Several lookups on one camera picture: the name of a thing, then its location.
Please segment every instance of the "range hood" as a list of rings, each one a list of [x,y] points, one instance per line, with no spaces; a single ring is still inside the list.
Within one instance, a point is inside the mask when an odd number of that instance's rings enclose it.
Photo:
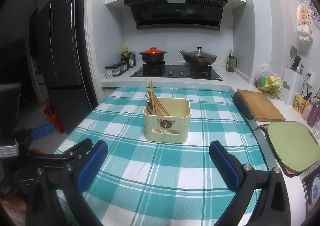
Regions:
[[[228,0],[124,0],[137,29],[188,27],[220,30]]]

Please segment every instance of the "orange pot lid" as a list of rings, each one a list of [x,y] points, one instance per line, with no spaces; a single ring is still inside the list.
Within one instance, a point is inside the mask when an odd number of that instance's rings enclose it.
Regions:
[[[150,48],[149,50],[143,51],[145,54],[163,53],[163,50]]]

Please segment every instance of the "green cutting board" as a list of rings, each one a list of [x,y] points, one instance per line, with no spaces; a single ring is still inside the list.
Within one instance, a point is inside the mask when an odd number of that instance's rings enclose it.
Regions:
[[[302,172],[320,159],[319,144],[300,122],[272,122],[268,134],[278,157],[292,172]]]

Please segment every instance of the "teal plaid tablecloth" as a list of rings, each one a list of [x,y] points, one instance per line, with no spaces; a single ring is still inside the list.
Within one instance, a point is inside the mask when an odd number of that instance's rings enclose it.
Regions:
[[[230,192],[209,157],[219,140],[241,163],[266,170],[258,143],[229,92],[154,88],[158,97],[190,101],[191,120],[184,144],[146,139],[142,111],[146,88],[118,88],[68,136],[57,152],[90,138],[108,143],[109,154],[91,188],[83,193],[104,225],[214,225],[228,207]],[[246,213],[253,211],[255,191]],[[66,217],[70,214],[59,192]]]

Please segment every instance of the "blue gripper pad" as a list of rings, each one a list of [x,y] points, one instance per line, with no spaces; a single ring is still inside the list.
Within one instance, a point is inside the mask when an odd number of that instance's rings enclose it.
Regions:
[[[35,128],[35,129],[33,129],[32,133],[31,133],[31,138],[34,140],[42,138],[42,137],[54,132],[54,128],[55,128],[55,126],[53,123],[49,123],[47,125],[43,125],[41,127]]]
[[[237,192],[244,176],[239,160],[230,155],[219,141],[211,142],[209,155],[228,189]]]
[[[103,162],[108,155],[108,145],[106,142],[99,140],[89,152],[89,160],[77,176],[77,189],[79,192],[87,191]]]

